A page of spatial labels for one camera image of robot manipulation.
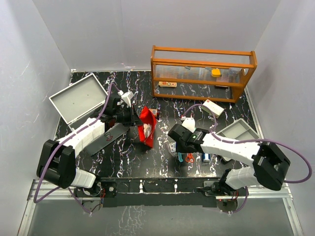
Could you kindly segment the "red first aid pouch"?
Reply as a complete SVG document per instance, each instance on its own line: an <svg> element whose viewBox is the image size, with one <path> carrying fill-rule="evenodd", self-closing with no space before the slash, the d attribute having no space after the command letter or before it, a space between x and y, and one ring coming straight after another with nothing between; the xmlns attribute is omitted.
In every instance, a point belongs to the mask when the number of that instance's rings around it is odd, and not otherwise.
<svg viewBox="0 0 315 236"><path fill-rule="evenodd" d="M139 118L143 122L142 125L138 126L139 140L150 148L153 148L154 131L157 123L156 118L146 106L142 109Z"/></svg>

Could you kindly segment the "white gauze packet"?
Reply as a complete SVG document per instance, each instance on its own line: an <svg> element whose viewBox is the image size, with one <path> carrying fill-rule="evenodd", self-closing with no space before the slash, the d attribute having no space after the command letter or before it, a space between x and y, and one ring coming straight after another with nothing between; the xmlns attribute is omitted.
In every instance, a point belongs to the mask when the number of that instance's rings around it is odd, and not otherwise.
<svg viewBox="0 0 315 236"><path fill-rule="evenodd" d="M143 133L144 133L145 139L150 136L151 132L152 132L152 126L147 123L143 124Z"/></svg>

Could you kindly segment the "clear bag blue items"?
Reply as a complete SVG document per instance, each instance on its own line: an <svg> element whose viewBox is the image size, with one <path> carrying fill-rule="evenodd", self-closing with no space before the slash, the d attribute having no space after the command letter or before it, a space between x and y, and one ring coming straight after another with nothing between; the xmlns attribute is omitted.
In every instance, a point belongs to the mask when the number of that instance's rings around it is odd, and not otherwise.
<svg viewBox="0 0 315 236"><path fill-rule="evenodd" d="M168 152L171 154L171 156L173 157L178 156L178 152L176 151L176 142L172 142L172 143L167 142L165 145Z"/></svg>

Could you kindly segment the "red small scissors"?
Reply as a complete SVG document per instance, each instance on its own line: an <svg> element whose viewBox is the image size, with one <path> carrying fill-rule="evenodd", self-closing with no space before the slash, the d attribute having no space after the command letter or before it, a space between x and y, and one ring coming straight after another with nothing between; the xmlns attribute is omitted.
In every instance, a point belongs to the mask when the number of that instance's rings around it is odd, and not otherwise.
<svg viewBox="0 0 315 236"><path fill-rule="evenodd" d="M187 163L193 163L193 162L194 162L194 156L193 156L193 154L192 154L192 153L188 153L188 154L186 155L186 157L185 157L185 161L186 161Z"/></svg>

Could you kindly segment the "teal plastic tweezers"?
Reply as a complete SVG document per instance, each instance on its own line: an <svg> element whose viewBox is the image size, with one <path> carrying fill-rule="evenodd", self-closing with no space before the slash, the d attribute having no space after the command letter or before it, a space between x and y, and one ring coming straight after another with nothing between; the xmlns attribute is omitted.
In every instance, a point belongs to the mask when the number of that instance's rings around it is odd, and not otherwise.
<svg viewBox="0 0 315 236"><path fill-rule="evenodd" d="M178 156L179 162L182 163L182 162L184 161L184 160L183 160L183 155L182 155L182 153L179 152L179 153L177 154L177 156Z"/></svg>

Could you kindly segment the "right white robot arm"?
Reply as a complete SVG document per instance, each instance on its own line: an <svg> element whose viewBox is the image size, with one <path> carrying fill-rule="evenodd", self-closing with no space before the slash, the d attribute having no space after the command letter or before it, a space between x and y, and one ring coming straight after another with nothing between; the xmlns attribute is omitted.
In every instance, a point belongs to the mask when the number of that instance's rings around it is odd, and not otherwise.
<svg viewBox="0 0 315 236"><path fill-rule="evenodd" d="M267 141L240 143L201 128L191 132L181 124L175 124L168 136L176 142L177 152L215 154L246 165L241 169L225 170L220 180L211 186L214 193L231 195L240 188L259 184L279 191L290 166L279 147Z"/></svg>

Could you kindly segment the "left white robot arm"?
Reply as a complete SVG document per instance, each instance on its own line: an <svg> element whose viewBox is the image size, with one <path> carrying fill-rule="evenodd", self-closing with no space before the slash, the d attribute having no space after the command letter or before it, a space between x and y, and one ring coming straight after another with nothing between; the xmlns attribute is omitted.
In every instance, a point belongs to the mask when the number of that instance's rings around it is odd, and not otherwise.
<svg viewBox="0 0 315 236"><path fill-rule="evenodd" d="M36 175L60 188L81 187L89 195L97 196L102 189L101 183L96 181L95 174L77 168L75 159L83 149L94 155L131 126L142 125L132 102L133 97L130 91L111 95L105 109L94 111L70 134L57 141L47 140Z"/></svg>

